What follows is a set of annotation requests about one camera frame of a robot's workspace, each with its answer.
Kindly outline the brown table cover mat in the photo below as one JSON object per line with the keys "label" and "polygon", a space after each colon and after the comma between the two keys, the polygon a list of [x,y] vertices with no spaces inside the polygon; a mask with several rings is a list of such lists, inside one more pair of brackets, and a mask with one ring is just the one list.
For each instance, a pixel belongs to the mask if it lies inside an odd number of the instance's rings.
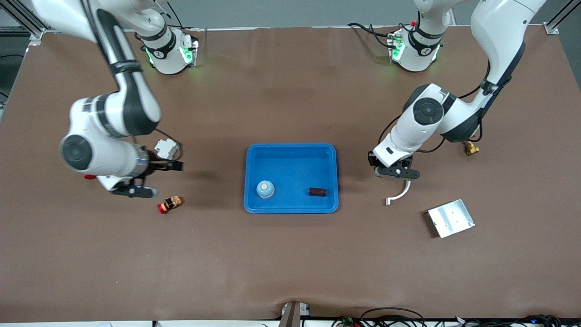
{"label": "brown table cover mat", "polygon": [[[558,37],[527,29],[481,151],[415,155],[421,177],[391,206],[403,183],[376,177],[367,152],[418,85],[464,94],[482,80],[469,28],[449,29],[418,74],[353,29],[200,38],[197,68],[164,76],[129,37],[184,149],[183,172],[147,179],[152,199],[111,195],[60,159],[71,104],[115,90],[96,46],[46,35],[29,48],[0,122],[0,322],[268,319],[293,300],[329,316],[581,317],[581,91]],[[278,142],[334,145],[337,211],[245,211],[246,151]],[[425,212],[457,199],[476,225],[439,238]]]}

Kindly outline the red orange emergency stop button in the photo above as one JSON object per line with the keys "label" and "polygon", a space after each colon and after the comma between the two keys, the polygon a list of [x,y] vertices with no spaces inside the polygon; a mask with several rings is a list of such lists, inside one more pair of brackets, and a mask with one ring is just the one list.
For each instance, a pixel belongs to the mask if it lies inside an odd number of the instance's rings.
{"label": "red orange emergency stop button", "polygon": [[160,214],[167,214],[171,210],[183,205],[183,198],[176,195],[164,200],[164,202],[157,205],[157,210]]}

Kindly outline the white curved plastic bracket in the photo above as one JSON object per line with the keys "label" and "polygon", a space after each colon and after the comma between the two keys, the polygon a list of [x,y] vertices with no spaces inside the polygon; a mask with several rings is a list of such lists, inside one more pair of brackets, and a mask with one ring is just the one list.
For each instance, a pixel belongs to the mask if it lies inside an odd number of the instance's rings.
{"label": "white curved plastic bracket", "polygon": [[400,199],[400,198],[404,197],[404,196],[405,196],[405,195],[406,195],[406,194],[409,192],[409,189],[410,189],[410,187],[411,187],[411,181],[407,180],[407,181],[405,182],[405,185],[404,185],[404,188],[403,188],[403,190],[401,190],[401,192],[400,192],[398,195],[394,195],[394,196],[392,196],[392,197],[388,197],[388,198],[386,198],[386,199],[384,200],[384,204],[385,204],[386,206],[390,206],[390,205],[392,205],[392,203],[393,203],[394,201],[396,201],[396,200],[398,200],[398,199]]}

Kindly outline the blue plastic tray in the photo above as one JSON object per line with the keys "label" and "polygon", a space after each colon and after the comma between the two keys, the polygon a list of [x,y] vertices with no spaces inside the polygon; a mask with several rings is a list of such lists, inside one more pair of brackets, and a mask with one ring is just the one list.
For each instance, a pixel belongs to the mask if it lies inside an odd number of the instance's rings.
{"label": "blue plastic tray", "polygon": [[[274,195],[260,198],[256,186],[269,180]],[[326,188],[326,197],[308,195]],[[244,207],[253,214],[329,214],[340,206],[337,153],[328,143],[254,144],[246,152]]]}

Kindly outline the silver metal plate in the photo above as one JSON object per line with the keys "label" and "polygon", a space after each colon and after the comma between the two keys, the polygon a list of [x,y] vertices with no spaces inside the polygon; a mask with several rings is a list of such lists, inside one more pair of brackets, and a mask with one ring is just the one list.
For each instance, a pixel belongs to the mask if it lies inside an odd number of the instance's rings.
{"label": "silver metal plate", "polygon": [[429,209],[425,215],[439,238],[452,236],[476,225],[462,199]]}

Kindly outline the white circuit breaker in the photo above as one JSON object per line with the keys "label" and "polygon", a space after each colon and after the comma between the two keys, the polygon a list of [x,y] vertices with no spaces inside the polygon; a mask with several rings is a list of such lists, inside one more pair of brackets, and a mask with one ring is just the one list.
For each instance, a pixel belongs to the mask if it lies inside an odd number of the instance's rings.
{"label": "white circuit breaker", "polygon": [[181,150],[181,145],[174,139],[160,139],[154,146],[154,151],[159,158],[172,161],[177,158],[178,152]]}

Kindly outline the aluminium frame strut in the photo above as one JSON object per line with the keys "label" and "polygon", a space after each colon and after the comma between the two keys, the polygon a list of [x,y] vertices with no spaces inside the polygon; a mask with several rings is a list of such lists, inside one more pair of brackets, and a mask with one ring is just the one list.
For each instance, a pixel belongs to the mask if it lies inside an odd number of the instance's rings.
{"label": "aluminium frame strut", "polygon": [[30,6],[31,0],[0,0],[0,37],[27,37],[38,45],[44,35],[59,33]]}
{"label": "aluminium frame strut", "polygon": [[558,26],[579,6],[581,6],[581,0],[568,0],[565,6],[563,6],[549,21],[544,21],[543,26],[546,35],[558,35],[560,33]]}

